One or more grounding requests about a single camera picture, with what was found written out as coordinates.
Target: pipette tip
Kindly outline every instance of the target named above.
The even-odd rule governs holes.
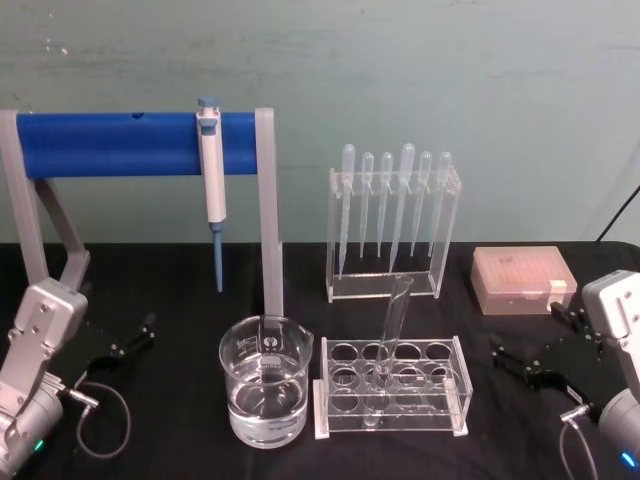
[[[222,224],[210,223],[213,234],[213,253],[216,268],[216,287],[218,292],[222,292]]]

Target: black tablecloth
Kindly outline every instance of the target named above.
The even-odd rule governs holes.
[[[453,244],[439,300],[413,298],[403,337],[460,337],[473,384],[469,435],[445,432],[336,433],[314,440],[312,415],[292,444],[275,451],[245,446],[232,433],[217,348],[233,323],[257,313],[259,249],[224,248],[225,292],[215,291],[208,245],[94,245],[87,314],[126,336],[145,314],[157,314],[157,342],[136,365],[100,379],[126,397],[131,442],[117,459],[99,462],[76,447],[79,407],[65,416],[20,478],[64,479],[541,479],[565,478],[558,454],[559,414],[573,404],[559,392],[531,392],[493,369],[487,336],[500,333],[523,354],[568,334],[546,316],[483,317],[469,282],[475,244]],[[621,243],[564,243],[560,250],[579,286],[616,269],[640,270],[640,250]],[[324,246],[285,246],[285,313],[316,335],[378,338],[386,300],[336,301],[324,290]],[[63,261],[48,249],[53,271]],[[19,250],[0,247],[0,331],[13,322],[26,280]],[[579,304],[579,295],[574,303]],[[319,341],[310,375],[319,374]],[[87,423],[87,442],[104,451],[123,431],[117,403]],[[633,478],[619,454],[585,425],[600,478]],[[588,478],[577,438],[567,450],[576,478]]]

